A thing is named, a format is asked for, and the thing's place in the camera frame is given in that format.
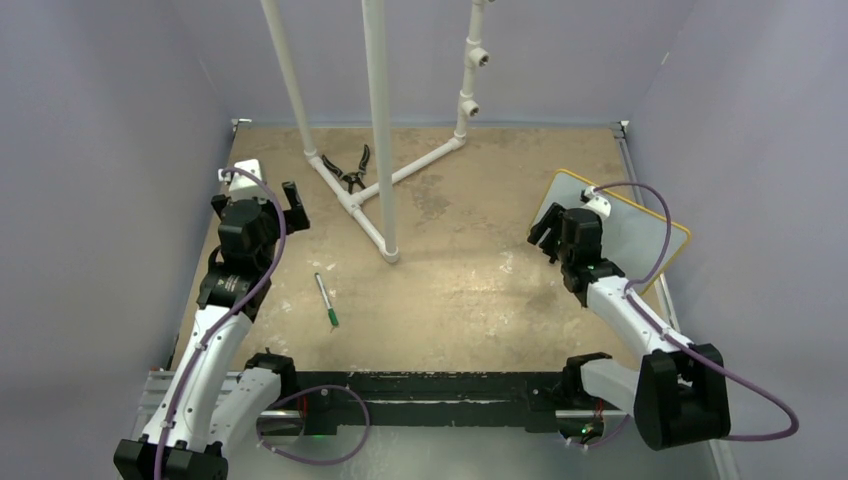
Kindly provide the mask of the yellow framed whiteboard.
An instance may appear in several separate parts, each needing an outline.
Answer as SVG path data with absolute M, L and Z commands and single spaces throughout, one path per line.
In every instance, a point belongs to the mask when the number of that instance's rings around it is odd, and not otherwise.
M 541 198 L 531 223 L 537 224 L 553 203 L 565 208 L 580 207 L 580 194 L 595 182 L 566 169 L 557 170 Z M 662 213 L 647 209 L 616 188 L 602 195 L 611 205 L 610 216 L 604 221 L 602 255 L 615 262 L 629 279 L 649 279 L 635 287 L 643 294 L 674 262 L 690 242 L 692 234 L 685 226 L 674 222 L 668 248 L 659 266 L 655 262 L 661 252 L 666 233 L 666 219 Z

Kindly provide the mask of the white green marker pen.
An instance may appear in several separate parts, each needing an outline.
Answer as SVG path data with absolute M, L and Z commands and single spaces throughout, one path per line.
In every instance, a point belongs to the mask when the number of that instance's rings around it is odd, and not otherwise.
M 334 306 L 331 302 L 331 298 L 330 298 L 329 292 L 328 292 L 328 290 L 325 286 L 323 278 L 321 277 L 321 275 L 318 272 L 316 272 L 314 274 L 314 277 L 315 277 L 315 281 L 316 281 L 317 287 L 319 289 L 320 295 L 322 297 L 322 302 L 323 302 L 324 307 L 327 311 L 327 316 L 329 318 L 330 324 L 331 324 L 333 329 L 338 328 L 339 327 L 339 320 L 338 320 L 337 314 L 335 312 Z

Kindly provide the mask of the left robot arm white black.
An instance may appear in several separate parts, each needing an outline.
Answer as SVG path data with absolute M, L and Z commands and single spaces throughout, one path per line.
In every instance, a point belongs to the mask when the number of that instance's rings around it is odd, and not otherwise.
M 116 447 L 113 463 L 121 478 L 224 479 L 228 450 L 261 409 L 284 409 L 297 399 L 292 359 L 271 353 L 254 355 L 245 365 L 245 384 L 219 398 L 270 289 L 287 235 L 310 227 L 296 184 L 285 182 L 282 189 L 287 210 L 279 210 L 268 189 L 249 197 L 232 186 L 212 198 L 219 243 L 207 260 L 191 336 L 142 433 Z

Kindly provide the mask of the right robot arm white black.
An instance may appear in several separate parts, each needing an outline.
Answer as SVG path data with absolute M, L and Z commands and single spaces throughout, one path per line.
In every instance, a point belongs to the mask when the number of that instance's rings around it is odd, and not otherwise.
M 675 332 L 631 288 L 624 271 L 602 255 L 603 221 L 587 207 L 551 204 L 528 241 L 559 263 L 566 289 L 640 356 L 631 370 L 605 353 L 567 360 L 559 392 L 576 407 L 605 400 L 629 415 L 655 451 L 719 439 L 731 418 L 722 365 L 711 344 L 695 345 Z

